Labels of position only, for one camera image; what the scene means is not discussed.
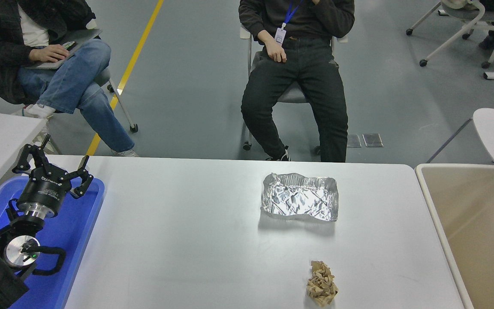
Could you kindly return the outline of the person's right hand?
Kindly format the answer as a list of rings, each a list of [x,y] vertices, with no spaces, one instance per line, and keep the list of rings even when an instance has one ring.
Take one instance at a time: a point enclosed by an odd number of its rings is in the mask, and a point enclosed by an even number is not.
[[[41,48],[31,49],[29,52],[30,61],[40,61],[42,63],[55,63],[57,61],[66,59],[69,56],[69,51],[62,45],[48,45]]]
[[[286,51],[283,49],[282,45],[273,40],[265,42],[264,44],[270,59],[277,63],[285,63],[287,61]]]

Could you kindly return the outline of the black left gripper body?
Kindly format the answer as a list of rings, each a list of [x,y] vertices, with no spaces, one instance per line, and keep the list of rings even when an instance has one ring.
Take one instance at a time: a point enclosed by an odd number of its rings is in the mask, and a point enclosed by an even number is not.
[[[70,180],[63,179],[66,175],[67,171],[57,166],[34,168],[18,199],[18,209],[25,212],[29,206],[41,205],[50,212],[59,212],[67,192],[71,190]]]

